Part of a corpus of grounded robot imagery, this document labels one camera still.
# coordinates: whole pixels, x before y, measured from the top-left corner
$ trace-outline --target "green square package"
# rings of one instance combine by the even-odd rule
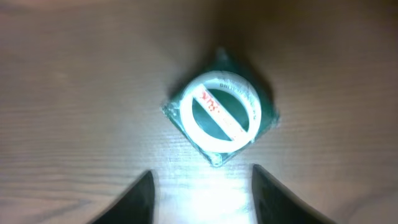
[[[162,111],[215,167],[254,143],[279,118],[264,88],[224,50]]]

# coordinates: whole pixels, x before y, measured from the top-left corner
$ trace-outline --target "white circle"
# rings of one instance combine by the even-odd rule
[[[249,117],[249,129],[244,138],[233,141],[214,138],[207,134],[195,121],[192,111],[193,92],[203,84],[207,89],[225,91],[243,105]],[[208,152],[234,152],[253,141],[261,123],[261,104],[254,87],[243,77],[224,71],[213,71],[200,75],[186,87],[180,103],[182,126],[191,140]]]

